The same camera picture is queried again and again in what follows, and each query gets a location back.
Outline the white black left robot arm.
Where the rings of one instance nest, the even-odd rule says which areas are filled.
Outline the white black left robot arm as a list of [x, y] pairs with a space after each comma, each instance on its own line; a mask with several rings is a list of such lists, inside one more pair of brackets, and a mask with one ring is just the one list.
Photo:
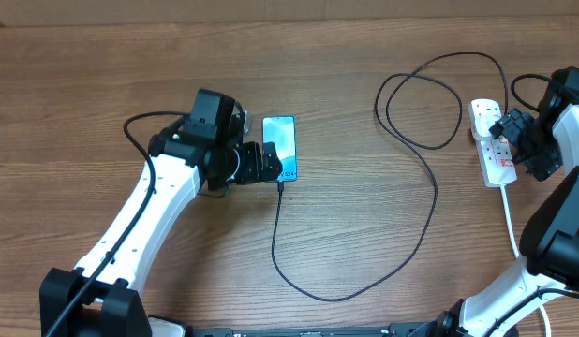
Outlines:
[[185, 323], [148, 315], [141, 294], [172, 226], [202, 188], [212, 197], [232, 185], [272, 182], [283, 172], [280, 145], [244, 142], [247, 112], [234, 98], [200, 89], [192, 110], [148, 146], [128, 140], [144, 159], [121, 211], [72, 271], [51, 269], [40, 285], [44, 336], [189, 336]]

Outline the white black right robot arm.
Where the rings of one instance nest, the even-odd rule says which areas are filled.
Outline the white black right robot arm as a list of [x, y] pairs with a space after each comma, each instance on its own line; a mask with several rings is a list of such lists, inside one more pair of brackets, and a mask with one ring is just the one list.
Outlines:
[[459, 300], [426, 323], [392, 324], [391, 336], [515, 336], [517, 324], [546, 302], [579, 299], [579, 68], [546, 78], [542, 100], [528, 112], [504, 115], [481, 101], [469, 106], [480, 150], [510, 145], [513, 154], [493, 153], [496, 164], [523, 164], [542, 182], [558, 169], [565, 177], [529, 218], [514, 263], [482, 292]]

